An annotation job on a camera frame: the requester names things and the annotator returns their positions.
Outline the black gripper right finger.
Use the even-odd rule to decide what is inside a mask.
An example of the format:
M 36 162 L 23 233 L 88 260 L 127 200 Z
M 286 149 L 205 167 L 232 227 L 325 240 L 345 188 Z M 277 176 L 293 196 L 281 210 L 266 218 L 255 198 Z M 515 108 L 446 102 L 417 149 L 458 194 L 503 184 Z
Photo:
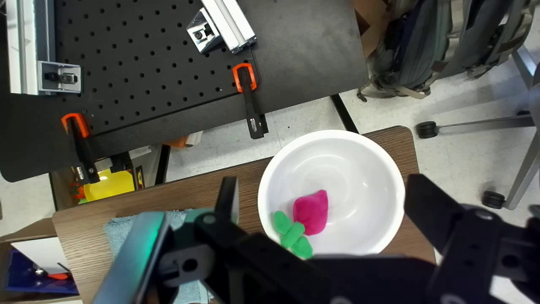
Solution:
M 443 255 L 428 299 L 433 304 L 503 304 L 492 294 L 507 277 L 530 301 L 540 299 L 540 233 L 497 213 L 455 201 L 424 174 L 407 181 L 406 213 Z

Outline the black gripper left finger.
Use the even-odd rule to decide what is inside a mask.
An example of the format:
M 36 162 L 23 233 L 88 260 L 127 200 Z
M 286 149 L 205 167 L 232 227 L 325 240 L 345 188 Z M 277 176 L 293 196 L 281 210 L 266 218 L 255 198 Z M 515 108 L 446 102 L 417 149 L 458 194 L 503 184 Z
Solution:
M 212 247 L 210 287 L 227 304 L 308 304 L 311 267 L 262 233 L 232 221 L 239 181 L 225 178 L 217 206 L 196 220 L 196 237 Z

